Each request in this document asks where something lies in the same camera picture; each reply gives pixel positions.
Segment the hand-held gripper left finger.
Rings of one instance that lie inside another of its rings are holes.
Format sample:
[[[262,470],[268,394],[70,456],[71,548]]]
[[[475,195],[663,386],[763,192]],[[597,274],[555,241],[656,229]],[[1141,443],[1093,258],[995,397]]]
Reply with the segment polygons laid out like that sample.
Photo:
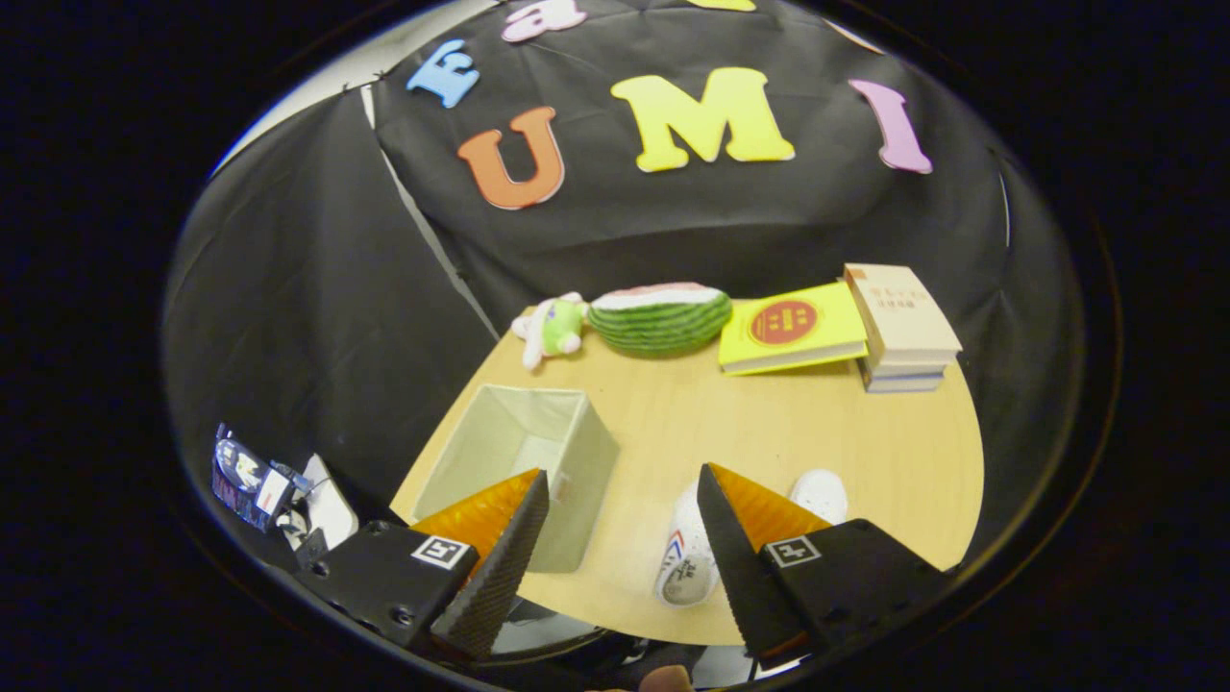
[[[405,650],[488,658],[534,556],[551,494],[541,468],[403,527],[365,525],[296,570],[296,583]]]

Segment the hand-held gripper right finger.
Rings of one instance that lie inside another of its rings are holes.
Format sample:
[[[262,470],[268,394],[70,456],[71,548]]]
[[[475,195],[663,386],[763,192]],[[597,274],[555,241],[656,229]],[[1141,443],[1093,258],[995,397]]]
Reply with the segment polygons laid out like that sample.
[[[950,573],[875,522],[827,522],[721,465],[702,466],[696,501],[736,627],[764,666],[852,656],[948,591]]]

